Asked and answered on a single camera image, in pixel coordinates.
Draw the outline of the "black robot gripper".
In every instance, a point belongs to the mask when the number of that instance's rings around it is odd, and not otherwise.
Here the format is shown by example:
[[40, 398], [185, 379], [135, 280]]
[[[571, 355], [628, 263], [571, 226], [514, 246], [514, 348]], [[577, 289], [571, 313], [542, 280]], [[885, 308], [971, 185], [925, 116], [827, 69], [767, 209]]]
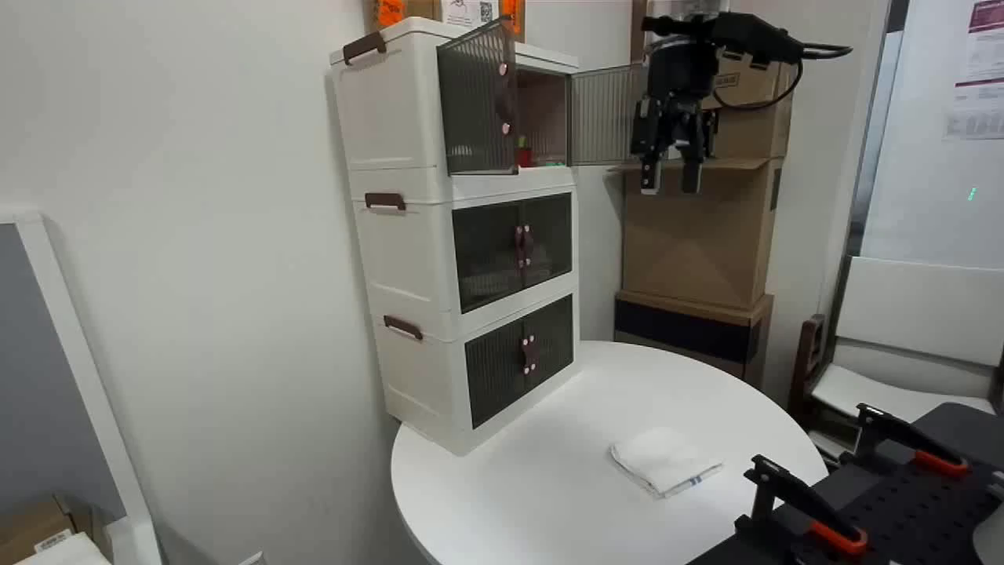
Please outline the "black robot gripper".
[[709, 126], [702, 101], [713, 90], [717, 56], [713, 45], [670, 35], [650, 50], [646, 90], [633, 110], [629, 151], [641, 154], [641, 193], [663, 190], [663, 154], [685, 158], [685, 193], [699, 193]]

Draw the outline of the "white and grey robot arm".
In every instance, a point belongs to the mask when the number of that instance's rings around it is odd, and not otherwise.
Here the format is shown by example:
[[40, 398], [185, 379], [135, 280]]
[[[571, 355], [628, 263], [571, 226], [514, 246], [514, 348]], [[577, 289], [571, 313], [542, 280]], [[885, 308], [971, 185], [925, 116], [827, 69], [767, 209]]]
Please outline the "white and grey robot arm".
[[717, 52], [747, 56], [760, 69], [767, 61], [804, 69], [804, 45], [752, 11], [646, 16], [641, 27], [654, 35], [654, 45], [629, 122], [629, 154], [641, 164], [637, 187], [658, 193], [663, 158], [679, 151], [685, 161], [680, 185], [695, 193], [717, 126], [717, 113], [702, 107], [706, 97], [714, 97]]

